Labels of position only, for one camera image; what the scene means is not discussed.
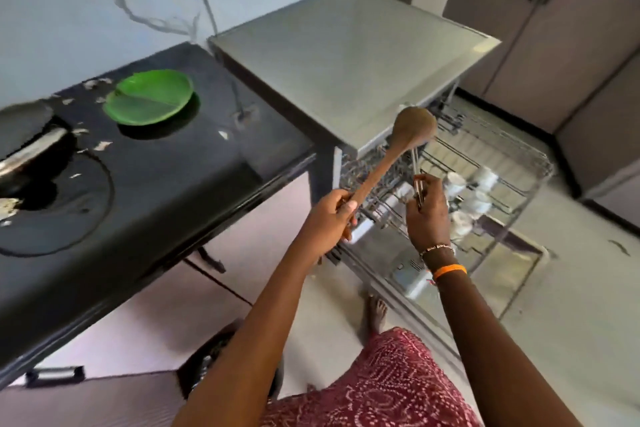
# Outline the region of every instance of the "dishwasher rack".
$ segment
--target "dishwasher rack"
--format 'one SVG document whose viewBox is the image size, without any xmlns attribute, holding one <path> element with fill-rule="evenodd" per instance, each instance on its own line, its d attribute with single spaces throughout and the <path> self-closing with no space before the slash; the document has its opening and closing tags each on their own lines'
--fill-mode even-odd
<svg viewBox="0 0 640 427">
<path fill-rule="evenodd" d="M 468 180 L 484 165 L 500 176 L 489 192 L 492 210 L 458 243 L 460 262 L 473 271 L 508 236 L 513 223 L 553 175 L 554 168 L 544 153 L 476 115 L 464 115 L 450 104 L 441 104 L 431 110 L 438 118 L 438 136 L 419 148 L 421 172 L 443 178 L 447 172 L 455 171 Z M 386 143 L 380 144 L 360 160 L 344 155 L 340 187 L 355 190 L 384 157 L 386 149 Z M 393 227 L 408 238 L 404 206 L 398 203 L 411 198 L 411 193 L 399 195 L 399 189 L 406 190 L 406 185 L 402 187 L 402 184 L 412 183 L 412 180 L 412 161 L 407 152 L 356 213 L 358 223 L 368 219 L 379 227 Z M 464 190 L 461 199 L 472 192 L 470 187 Z"/>
</svg>

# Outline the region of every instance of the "drawer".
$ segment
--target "drawer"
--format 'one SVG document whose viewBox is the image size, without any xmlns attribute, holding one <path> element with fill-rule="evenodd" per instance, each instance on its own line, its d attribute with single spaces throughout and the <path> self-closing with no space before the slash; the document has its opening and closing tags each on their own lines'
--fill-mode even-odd
<svg viewBox="0 0 640 427">
<path fill-rule="evenodd" d="M 524 142 L 473 115 L 460 115 L 452 107 L 437 115 L 438 137 L 420 148 L 420 171 L 439 177 L 455 171 L 469 179 L 484 165 L 500 176 L 489 193 L 492 210 L 476 221 L 471 233 L 456 241 L 456 256 L 501 319 L 533 271 L 548 262 L 547 250 L 511 225 L 550 177 L 552 166 L 547 156 Z M 361 160 L 344 156 L 340 187 L 356 188 L 385 149 L 382 144 Z M 358 225 L 351 243 L 340 243 L 330 259 L 343 261 L 401 317 L 435 336 L 458 357 L 436 286 L 430 283 L 420 293 L 407 292 L 406 277 L 424 269 L 404 220 L 404 204 L 413 195 L 412 169 L 409 155 L 394 164 L 356 214 Z M 471 192 L 471 187 L 463 190 L 461 199 Z"/>
</svg>

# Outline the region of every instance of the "wooden spoon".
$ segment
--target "wooden spoon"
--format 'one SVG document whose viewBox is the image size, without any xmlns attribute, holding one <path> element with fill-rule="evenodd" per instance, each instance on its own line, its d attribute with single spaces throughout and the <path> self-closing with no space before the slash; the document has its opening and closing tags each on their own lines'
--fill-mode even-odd
<svg viewBox="0 0 640 427">
<path fill-rule="evenodd" d="M 369 173 L 367 179 L 356 190 L 349 201 L 356 201 L 358 207 L 369 195 L 375 185 L 382 179 L 396 160 L 405 151 L 427 143 L 431 140 L 438 129 L 436 118 L 426 109 L 418 107 L 407 107 L 396 117 L 394 129 L 389 137 L 389 148 L 387 153 Z M 350 235 L 350 230 L 345 230 L 345 235 Z"/>
</svg>

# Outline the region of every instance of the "red printed dress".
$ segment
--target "red printed dress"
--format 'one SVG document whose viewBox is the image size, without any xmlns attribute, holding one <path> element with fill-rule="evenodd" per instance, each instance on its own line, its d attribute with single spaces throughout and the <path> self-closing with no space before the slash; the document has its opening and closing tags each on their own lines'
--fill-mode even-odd
<svg viewBox="0 0 640 427">
<path fill-rule="evenodd" d="M 475 427 L 481 423 L 420 339 L 394 328 L 372 337 L 331 386 L 267 405 L 260 425 Z"/>
</svg>

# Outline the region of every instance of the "hand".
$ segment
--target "hand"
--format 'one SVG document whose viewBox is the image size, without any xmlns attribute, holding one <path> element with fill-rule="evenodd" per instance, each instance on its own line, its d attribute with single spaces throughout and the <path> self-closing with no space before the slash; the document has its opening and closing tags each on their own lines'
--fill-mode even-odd
<svg viewBox="0 0 640 427">
<path fill-rule="evenodd" d="M 334 189 L 320 199 L 309 212 L 289 249 L 295 248 L 316 260 L 336 246 L 349 221 L 354 221 L 353 212 L 357 203 L 347 201 L 342 204 L 350 196 L 349 191 Z"/>
<path fill-rule="evenodd" d="M 449 210 L 442 181 L 430 174 L 418 174 L 414 179 L 423 181 L 426 190 L 420 211 L 415 199 L 406 205 L 406 227 L 411 243 L 420 253 L 434 245 L 450 245 Z"/>
</svg>

